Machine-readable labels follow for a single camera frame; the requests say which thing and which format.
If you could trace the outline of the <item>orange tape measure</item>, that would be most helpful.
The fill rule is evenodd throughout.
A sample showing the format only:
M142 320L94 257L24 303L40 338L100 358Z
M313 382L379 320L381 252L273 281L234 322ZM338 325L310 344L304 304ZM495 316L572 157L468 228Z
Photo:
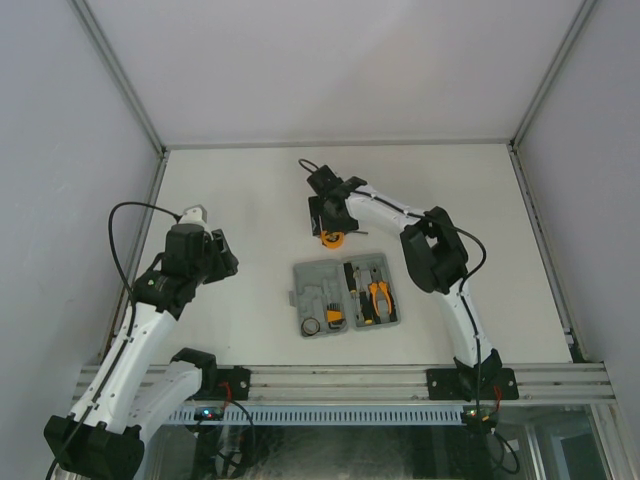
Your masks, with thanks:
M320 240L324 247L334 250L340 248L348 235L368 235L368 232L356 230L351 232L329 232L322 230L320 232Z

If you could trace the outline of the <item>phillips screwdriver black yellow handle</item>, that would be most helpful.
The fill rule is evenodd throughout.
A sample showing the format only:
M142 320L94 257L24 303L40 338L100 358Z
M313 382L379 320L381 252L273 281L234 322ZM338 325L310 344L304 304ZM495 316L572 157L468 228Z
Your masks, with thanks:
M358 292L358 290L356 286L353 265L350 262L345 262L343 264L343 270L344 270L345 281L346 281L348 290L351 295L354 295Z

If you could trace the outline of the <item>orange black handled pliers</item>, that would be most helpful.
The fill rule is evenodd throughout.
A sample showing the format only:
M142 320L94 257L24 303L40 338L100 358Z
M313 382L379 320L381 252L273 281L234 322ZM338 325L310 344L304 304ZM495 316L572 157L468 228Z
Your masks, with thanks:
M384 280L376 264L370 265L369 274L371 279L368 281L368 291L374 322L376 324L396 322L397 310L389 283Z

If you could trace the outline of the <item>grey plastic tool case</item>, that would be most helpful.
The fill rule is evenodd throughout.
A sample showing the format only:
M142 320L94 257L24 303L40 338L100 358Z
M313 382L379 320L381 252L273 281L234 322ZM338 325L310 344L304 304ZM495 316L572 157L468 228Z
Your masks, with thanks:
M358 292L351 295L343 270L343 264L350 262L355 270L370 269L371 264L376 264L386 282L389 283L391 294L397 310L397 321L394 323L382 323L365 325L362 320L361 306ZM289 292L290 303L296 308L298 330L306 339L328 338L346 332L348 329L356 331L368 331L395 326L401 321L400 307L394 298L394 285L386 255L381 252L369 253L347 257L342 260L328 259L305 263L298 263L293 267L294 288ZM339 302L346 319L345 327L340 331L329 332L325 320L326 304ZM315 318L320 322L321 331L311 337L305 337L301 333L301 323L305 318Z

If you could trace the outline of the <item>flathead screwdriver black yellow handle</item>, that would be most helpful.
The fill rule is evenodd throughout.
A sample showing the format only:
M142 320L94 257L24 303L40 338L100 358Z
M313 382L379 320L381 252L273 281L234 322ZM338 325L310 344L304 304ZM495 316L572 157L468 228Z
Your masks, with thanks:
M372 282L371 272L368 269L357 268L355 270L355 277L357 280L357 285L359 286L359 300L363 323L365 325L373 325L374 312L369 289Z

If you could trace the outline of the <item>hex key set orange holder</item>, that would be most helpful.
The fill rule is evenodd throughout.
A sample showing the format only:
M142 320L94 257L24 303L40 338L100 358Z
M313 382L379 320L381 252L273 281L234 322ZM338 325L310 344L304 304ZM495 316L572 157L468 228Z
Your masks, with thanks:
M329 332L340 331L345 327L346 319L339 302L326 304L325 320Z

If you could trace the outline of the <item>black electrical tape roll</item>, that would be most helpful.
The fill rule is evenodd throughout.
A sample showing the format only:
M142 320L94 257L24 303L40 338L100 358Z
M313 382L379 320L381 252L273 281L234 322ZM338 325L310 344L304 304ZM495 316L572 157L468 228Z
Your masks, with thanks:
M321 331L320 322L312 317L305 318L301 323L301 333L305 337L311 337Z

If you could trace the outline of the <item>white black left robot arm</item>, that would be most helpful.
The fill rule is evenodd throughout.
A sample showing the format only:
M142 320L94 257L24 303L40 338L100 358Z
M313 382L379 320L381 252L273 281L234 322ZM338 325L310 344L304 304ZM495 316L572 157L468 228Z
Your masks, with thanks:
M132 479L146 445L185 400L206 400L219 387L214 355L192 348L175 354L162 380L138 392L156 348L173 330L198 287L238 271L222 230L184 222L166 234L165 249L134 283L116 344L64 417L44 428L53 468L89 479Z

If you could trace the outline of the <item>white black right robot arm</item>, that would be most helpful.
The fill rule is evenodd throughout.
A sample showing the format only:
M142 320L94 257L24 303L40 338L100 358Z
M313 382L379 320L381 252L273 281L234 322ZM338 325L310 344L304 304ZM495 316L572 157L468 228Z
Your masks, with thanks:
M484 332L470 293L470 278L485 264L487 251L473 234L457 227L442 207L420 210L376 191L365 180L346 180L327 165L300 159L307 183L313 235L337 248L362 224L389 231L400 241L410 279L434 294L454 348L461 391L480 399L492 391L502 368L497 349Z

